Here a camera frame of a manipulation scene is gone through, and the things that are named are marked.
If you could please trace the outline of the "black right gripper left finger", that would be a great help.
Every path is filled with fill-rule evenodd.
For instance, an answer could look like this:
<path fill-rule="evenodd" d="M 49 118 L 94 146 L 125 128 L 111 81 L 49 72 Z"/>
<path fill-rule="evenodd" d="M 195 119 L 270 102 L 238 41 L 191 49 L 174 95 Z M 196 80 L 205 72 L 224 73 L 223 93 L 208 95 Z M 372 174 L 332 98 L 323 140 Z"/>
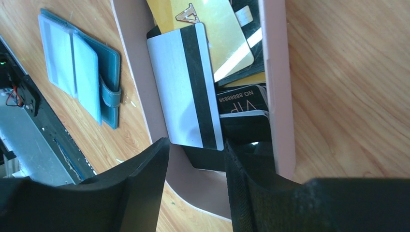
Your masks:
<path fill-rule="evenodd" d="M 74 185 L 0 181 L 3 232 L 153 232 L 170 142 L 160 138 L 127 161 Z"/>

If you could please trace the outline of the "teal leather card holder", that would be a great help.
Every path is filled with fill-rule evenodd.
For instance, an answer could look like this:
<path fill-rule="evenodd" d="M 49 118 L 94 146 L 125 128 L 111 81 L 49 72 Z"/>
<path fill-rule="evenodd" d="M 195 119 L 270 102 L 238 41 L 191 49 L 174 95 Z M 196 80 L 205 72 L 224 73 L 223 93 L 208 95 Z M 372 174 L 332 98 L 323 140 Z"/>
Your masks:
<path fill-rule="evenodd" d="M 119 52 L 41 8 L 38 23 L 49 82 L 77 99 L 98 124 L 118 128 Z"/>

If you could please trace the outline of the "white striped card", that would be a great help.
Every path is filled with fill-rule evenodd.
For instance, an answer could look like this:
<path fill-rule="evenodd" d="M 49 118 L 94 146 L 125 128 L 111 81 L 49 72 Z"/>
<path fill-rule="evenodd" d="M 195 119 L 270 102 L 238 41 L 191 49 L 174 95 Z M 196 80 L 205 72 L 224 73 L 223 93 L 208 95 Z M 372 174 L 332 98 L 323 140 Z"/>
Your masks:
<path fill-rule="evenodd" d="M 149 38 L 147 46 L 171 143 L 222 151 L 204 24 Z"/>

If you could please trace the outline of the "beige oval tray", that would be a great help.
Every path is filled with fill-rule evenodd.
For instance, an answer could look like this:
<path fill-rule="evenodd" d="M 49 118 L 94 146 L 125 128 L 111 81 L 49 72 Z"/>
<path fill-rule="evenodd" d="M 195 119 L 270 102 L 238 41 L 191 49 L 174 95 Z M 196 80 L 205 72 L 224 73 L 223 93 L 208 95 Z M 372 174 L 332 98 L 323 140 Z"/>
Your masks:
<path fill-rule="evenodd" d="M 147 131 L 155 142 L 168 133 L 146 44 L 153 17 L 144 0 L 114 0 L 111 5 Z M 295 140 L 285 1 L 261 0 L 258 5 L 276 172 L 290 179 L 295 169 Z M 166 182 L 192 208 L 231 219 L 226 178 L 194 168 L 178 145 L 170 146 Z"/>

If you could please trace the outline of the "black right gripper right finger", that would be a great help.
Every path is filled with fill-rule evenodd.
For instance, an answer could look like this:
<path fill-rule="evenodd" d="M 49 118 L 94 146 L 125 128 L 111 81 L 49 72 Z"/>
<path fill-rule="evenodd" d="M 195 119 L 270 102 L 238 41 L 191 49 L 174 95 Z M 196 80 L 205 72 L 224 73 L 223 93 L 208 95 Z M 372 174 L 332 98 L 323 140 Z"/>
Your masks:
<path fill-rule="evenodd" d="M 296 183 L 275 172 L 273 157 L 224 149 L 235 232 L 407 232 L 407 178 L 313 178 Z"/>

